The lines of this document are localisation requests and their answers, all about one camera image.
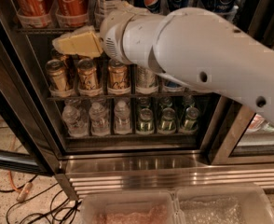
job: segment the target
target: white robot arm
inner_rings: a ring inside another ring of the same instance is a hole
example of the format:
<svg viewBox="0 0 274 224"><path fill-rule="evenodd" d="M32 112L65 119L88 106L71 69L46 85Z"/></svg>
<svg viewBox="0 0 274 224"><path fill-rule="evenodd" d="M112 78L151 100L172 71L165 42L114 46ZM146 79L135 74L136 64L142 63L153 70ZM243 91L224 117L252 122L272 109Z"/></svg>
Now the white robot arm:
<svg viewBox="0 0 274 224"><path fill-rule="evenodd" d="M117 10L102 23L104 51L195 91L231 98L274 124L274 51L200 8L168 16Z"/></svg>

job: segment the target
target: floor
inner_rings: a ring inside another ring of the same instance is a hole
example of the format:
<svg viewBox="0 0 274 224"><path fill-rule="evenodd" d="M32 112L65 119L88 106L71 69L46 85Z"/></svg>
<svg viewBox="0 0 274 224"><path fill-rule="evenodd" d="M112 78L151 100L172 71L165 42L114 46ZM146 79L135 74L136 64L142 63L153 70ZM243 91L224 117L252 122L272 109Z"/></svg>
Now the floor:
<svg viewBox="0 0 274 224"><path fill-rule="evenodd" d="M2 121L0 117L0 144L1 144L0 149L25 153L26 150L21 146L21 143L19 142L19 140L16 139L13 132L6 127L7 125ZM25 184L26 182L28 182L31 178L33 178L33 175L12 172L11 179L13 180L15 186L19 187ZM55 184L56 184L56 180L53 177L38 176L33 181L33 187L31 188L27 196L27 200L31 199L36 194L52 187ZM0 189L1 190L12 189L8 171L6 170L0 170ZM28 217L29 215L34 213L45 214L49 212L50 210L53 210L56 207L58 207L61 203L63 203L67 197L65 196L63 192L60 192L60 191L62 191L61 187L59 185L56 185L53 188L46 191L45 193L41 194L40 196L37 196L36 198L33 198L31 201L24 202L24 203L17 202L16 199L19 196L19 193L17 191L13 191L10 193L0 192L0 224L2 223L14 223L14 224L60 223L60 221L54 220L54 218L51 215L48 215L48 220L45 218L42 218L34 222L33 220L37 218L38 215ZM274 210L274 190L268 191L267 197L269 198L271 207ZM67 202L64 207L73 207L74 205L75 205L75 202ZM73 220L73 223L75 224L80 224L82 222L79 209L80 207L78 208L78 212L75 213L75 219ZM55 218L62 219L65 216L65 214L68 212L68 210L69 209L63 209L61 212L57 214L57 216L55 216ZM70 218L63 223L71 223L72 218L73 216L70 216Z"/></svg>

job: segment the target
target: food tray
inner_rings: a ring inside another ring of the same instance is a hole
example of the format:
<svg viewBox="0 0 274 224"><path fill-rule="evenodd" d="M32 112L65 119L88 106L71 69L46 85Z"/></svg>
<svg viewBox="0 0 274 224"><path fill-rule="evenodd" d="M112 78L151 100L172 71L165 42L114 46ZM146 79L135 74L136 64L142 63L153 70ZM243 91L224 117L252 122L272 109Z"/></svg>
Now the food tray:
<svg viewBox="0 0 274 224"><path fill-rule="evenodd" d="M168 191L119 191L89 194L82 203L82 223L109 224L134 219L136 224L174 224L173 199Z"/></svg>

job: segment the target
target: clear bottle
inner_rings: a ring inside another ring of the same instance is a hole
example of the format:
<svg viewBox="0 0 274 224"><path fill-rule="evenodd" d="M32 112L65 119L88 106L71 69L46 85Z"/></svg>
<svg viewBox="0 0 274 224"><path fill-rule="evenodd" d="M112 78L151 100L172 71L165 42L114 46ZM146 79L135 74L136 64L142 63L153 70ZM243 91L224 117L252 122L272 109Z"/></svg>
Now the clear bottle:
<svg viewBox="0 0 274 224"><path fill-rule="evenodd" d="M198 128L200 112L195 107L189 107L185 110L183 118L181 120L180 132L193 134Z"/></svg>
<svg viewBox="0 0 274 224"><path fill-rule="evenodd" d="M88 124L82 119L80 111L73 106L66 105L62 111L62 119L73 137L89 134Z"/></svg>
<svg viewBox="0 0 274 224"><path fill-rule="evenodd" d="M131 133L130 109L123 100L118 101L115 106L115 132L119 134Z"/></svg>
<svg viewBox="0 0 274 224"><path fill-rule="evenodd" d="M172 108L172 98L170 96L161 97L158 101L158 119L161 118L165 108Z"/></svg>
<svg viewBox="0 0 274 224"><path fill-rule="evenodd" d="M151 101L150 97L140 97L137 98L137 113L140 113L140 110L144 108L150 108L151 107Z"/></svg>
<svg viewBox="0 0 274 224"><path fill-rule="evenodd" d="M110 134L110 125L107 109L98 102L92 103L89 110L91 132L97 136Z"/></svg>
<svg viewBox="0 0 274 224"><path fill-rule="evenodd" d="M175 111L172 108L165 108L158 123L159 133L175 133Z"/></svg>
<svg viewBox="0 0 274 224"><path fill-rule="evenodd" d="M185 95L185 96L183 96L183 101L180 104L180 107L178 109L178 118L179 118L180 121L183 118L184 112L189 107L195 107L195 99L192 95Z"/></svg>
<svg viewBox="0 0 274 224"><path fill-rule="evenodd" d="M149 108L144 108L138 115L137 133L150 134L154 132L154 116Z"/></svg>

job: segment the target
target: yellow sponge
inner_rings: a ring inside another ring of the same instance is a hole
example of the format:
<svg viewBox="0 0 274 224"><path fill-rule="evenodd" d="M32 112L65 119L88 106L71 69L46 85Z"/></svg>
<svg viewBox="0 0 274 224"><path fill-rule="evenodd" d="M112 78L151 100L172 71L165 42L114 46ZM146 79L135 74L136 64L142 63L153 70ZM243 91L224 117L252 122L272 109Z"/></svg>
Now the yellow sponge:
<svg viewBox="0 0 274 224"><path fill-rule="evenodd" d="M100 57L103 53L93 26L85 26L72 33L61 35L52 41L52 45L61 54L94 58Z"/></svg>

